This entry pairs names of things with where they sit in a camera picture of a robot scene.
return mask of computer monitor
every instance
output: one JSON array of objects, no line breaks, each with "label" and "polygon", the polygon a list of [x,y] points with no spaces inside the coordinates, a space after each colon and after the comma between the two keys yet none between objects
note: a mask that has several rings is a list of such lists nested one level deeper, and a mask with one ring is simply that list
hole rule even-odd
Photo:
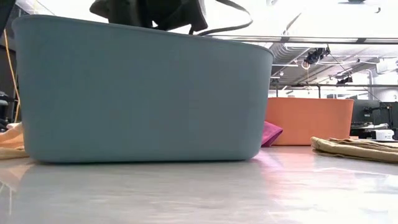
[{"label": "computer monitor", "polygon": [[353,118],[351,123],[374,123],[375,118],[378,117],[380,111],[373,111],[372,113],[366,111],[368,108],[380,107],[378,100],[354,100]]},{"label": "computer monitor", "polygon": [[3,30],[7,25],[8,17],[15,5],[16,0],[3,0],[0,1],[0,37],[2,36]]}]

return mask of black strap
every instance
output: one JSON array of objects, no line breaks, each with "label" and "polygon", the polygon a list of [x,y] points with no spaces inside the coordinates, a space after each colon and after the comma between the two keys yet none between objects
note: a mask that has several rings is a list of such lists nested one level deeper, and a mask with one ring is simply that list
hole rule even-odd
[{"label": "black strap", "polygon": [[233,8],[235,8],[235,9],[237,9],[237,10],[240,10],[240,11],[243,11],[243,12],[247,13],[247,14],[249,15],[249,17],[250,17],[250,22],[245,23],[245,24],[243,24],[243,25],[239,25],[239,26],[231,26],[231,27],[224,27],[224,28],[218,28],[218,29],[207,30],[207,31],[201,32],[201,33],[199,33],[199,34],[197,34],[197,35],[199,35],[199,36],[204,36],[204,35],[214,34],[214,33],[217,33],[217,32],[225,32],[225,31],[232,31],[232,30],[243,29],[243,28],[246,28],[246,27],[250,26],[250,25],[253,23],[253,19],[251,18],[250,12],[247,11],[247,10],[246,10],[245,8],[243,8],[242,6],[236,4],[235,2],[232,2],[232,1],[230,1],[230,0],[216,0],[216,1],[218,1],[218,2],[220,2],[220,3],[222,3],[222,4],[224,4],[224,5],[233,7]]}]

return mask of yellow cloth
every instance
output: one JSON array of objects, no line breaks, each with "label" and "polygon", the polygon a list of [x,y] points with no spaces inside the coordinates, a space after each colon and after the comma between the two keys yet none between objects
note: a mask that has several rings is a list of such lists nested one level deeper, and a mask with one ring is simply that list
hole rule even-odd
[{"label": "yellow cloth", "polygon": [[22,123],[9,124],[5,133],[0,133],[0,160],[28,157],[24,148]]},{"label": "yellow cloth", "polygon": [[314,152],[324,156],[347,157],[398,163],[398,143],[379,143],[363,139],[311,138]]}]

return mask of orange plastic bin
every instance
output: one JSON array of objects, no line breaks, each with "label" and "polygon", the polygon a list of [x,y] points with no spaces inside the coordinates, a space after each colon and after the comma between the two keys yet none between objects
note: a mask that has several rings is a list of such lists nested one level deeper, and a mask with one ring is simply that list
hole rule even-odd
[{"label": "orange plastic bin", "polygon": [[349,137],[354,100],[269,98],[266,121],[284,129],[276,146],[309,146],[310,138]]}]

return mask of bin rim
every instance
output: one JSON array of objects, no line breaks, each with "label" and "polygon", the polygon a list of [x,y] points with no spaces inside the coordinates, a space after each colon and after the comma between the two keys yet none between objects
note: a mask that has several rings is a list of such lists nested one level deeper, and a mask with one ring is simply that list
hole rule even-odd
[{"label": "bin rim", "polygon": [[81,24],[95,24],[97,26],[108,26],[112,27],[115,29],[131,29],[131,30],[136,30],[139,32],[148,32],[148,33],[153,33],[153,34],[158,34],[158,35],[174,35],[174,36],[179,36],[183,38],[195,38],[198,40],[205,40],[205,41],[213,41],[213,42],[219,42],[219,43],[229,43],[229,44],[236,44],[236,45],[244,45],[244,46],[250,46],[253,48],[265,50],[266,52],[270,53],[272,57],[274,57],[274,53],[272,53],[271,50],[269,50],[266,47],[261,47],[258,45],[254,44],[247,44],[247,43],[242,43],[238,41],[232,41],[232,40],[222,40],[222,39],[217,39],[213,37],[206,37],[206,36],[198,36],[198,35],[188,35],[188,34],[179,34],[179,33],[174,33],[174,32],[167,32],[163,30],[155,30],[155,29],[148,29],[148,28],[143,28],[143,27],[134,27],[134,26],[126,26],[126,25],[121,25],[121,24],[110,24],[110,23],[104,23],[104,22],[95,22],[95,21],[86,21],[82,19],[74,19],[74,18],[68,18],[68,17],[60,17],[60,16],[49,16],[49,15],[26,15],[26,16],[21,16],[12,22],[12,28],[15,29],[16,26],[18,26],[21,22],[24,22],[26,20],[32,20],[32,19],[51,19],[51,20],[59,20],[59,21],[65,21],[65,19],[79,22]]}]

